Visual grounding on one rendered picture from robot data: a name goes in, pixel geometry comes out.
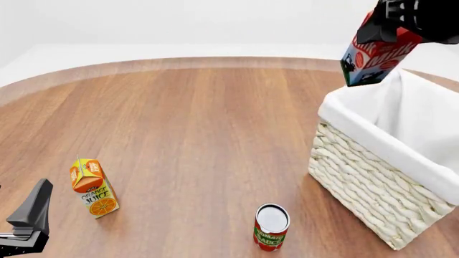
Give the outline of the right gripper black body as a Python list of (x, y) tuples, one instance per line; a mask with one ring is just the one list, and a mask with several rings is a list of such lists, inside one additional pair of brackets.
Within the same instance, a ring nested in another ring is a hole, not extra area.
[(380, 24), (418, 28), (419, 5), (420, 0), (378, 0), (374, 14)]

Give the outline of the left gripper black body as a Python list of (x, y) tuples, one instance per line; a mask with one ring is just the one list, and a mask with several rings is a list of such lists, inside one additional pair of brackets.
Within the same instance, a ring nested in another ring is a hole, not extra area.
[(0, 234), (0, 254), (42, 253), (49, 236), (42, 231), (26, 230), (26, 235)]

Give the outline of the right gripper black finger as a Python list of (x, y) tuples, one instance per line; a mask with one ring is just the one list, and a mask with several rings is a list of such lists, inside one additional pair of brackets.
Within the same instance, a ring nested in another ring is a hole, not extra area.
[(368, 19), (359, 27), (356, 33), (358, 44), (368, 44), (370, 42), (397, 42), (398, 26), (385, 19), (375, 11), (369, 14)]

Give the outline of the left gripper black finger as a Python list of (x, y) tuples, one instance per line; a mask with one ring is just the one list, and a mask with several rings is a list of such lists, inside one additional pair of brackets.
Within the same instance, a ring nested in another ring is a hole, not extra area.
[(25, 201), (6, 221), (14, 231), (41, 231), (49, 233), (49, 204), (53, 184), (42, 178), (37, 182)]

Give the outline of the red and blue milk carton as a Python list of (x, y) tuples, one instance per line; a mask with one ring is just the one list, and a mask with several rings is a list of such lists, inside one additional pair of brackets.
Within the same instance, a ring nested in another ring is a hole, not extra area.
[(346, 85), (355, 87), (380, 83), (421, 41), (420, 36), (402, 27), (397, 28), (395, 43), (358, 44), (354, 36), (340, 61)]

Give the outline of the white cloth basket liner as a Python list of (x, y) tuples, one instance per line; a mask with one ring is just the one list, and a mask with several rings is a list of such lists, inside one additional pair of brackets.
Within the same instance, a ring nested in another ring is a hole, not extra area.
[(405, 70), (327, 94), (320, 118), (459, 206), (459, 93)]

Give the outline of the pale woven wicker basket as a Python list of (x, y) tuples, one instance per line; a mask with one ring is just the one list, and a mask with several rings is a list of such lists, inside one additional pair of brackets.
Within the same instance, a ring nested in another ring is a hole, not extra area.
[(308, 171), (394, 250), (455, 209), (325, 120), (318, 122)]

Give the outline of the orange juice carton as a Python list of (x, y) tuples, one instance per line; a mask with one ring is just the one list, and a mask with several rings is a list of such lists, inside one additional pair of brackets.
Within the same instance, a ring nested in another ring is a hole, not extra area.
[(72, 190), (94, 219), (120, 208), (115, 191), (98, 160), (77, 158), (70, 168), (70, 178)]

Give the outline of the red tomato sauce can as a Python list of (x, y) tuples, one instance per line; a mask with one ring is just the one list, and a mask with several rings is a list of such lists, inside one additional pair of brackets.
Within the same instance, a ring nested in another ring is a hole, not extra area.
[(288, 212), (277, 204), (263, 204), (255, 212), (254, 243), (263, 251), (278, 251), (290, 226)]

